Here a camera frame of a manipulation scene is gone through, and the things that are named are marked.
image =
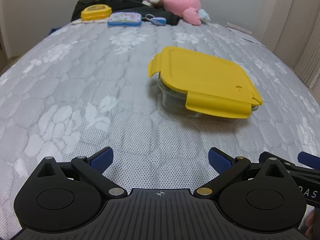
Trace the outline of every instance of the yellow lid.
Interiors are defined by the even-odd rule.
[[[248,118],[263,101],[236,63],[200,52],[166,47],[150,61],[148,76],[160,72],[169,88],[187,94],[186,108],[227,118]]]
[[[83,21],[100,20],[110,16],[112,10],[108,5],[95,4],[87,7],[81,12]]]

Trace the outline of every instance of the triangular cutout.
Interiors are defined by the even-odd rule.
[[[269,166],[269,169],[266,172],[266,176],[276,177],[276,178],[284,178],[282,172],[278,168],[278,165],[276,165],[274,163]]]
[[[54,176],[56,173],[50,163],[46,163],[38,173],[38,177]]]

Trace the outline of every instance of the black robotic base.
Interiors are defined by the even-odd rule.
[[[259,163],[216,148],[208,158],[220,175],[193,194],[133,189],[127,195],[102,175],[113,162],[109,147],[70,163],[45,157],[15,198],[22,230],[13,239],[306,239],[297,228],[306,203],[320,207],[319,171],[268,152]]]

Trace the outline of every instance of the plush toy body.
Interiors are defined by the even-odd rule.
[[[165,10],[182,17],[186,22],[193,25],[201,25],[201,19],[210,20],[208,14],[201,10],[199,0],[144,0],[147,3],[163,6]],[[205,14],[204,17],[199,15],[199,11]]]

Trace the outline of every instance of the gray mattress cover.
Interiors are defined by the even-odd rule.
[[[165,46],[236,62],[264,105],[247,120],[166,111],[156,77],[147,76]],[[0,237],[20,230],[13,201],[43,157],[70,161],[105,146],[115,158],[104,175],[128,191],[193,191],[217,176],[211,147],[252,162],[265,150],[294,163],[302,150],[319,156],[320,110],[281,60],[220,25],[67,25],[0,77]]]

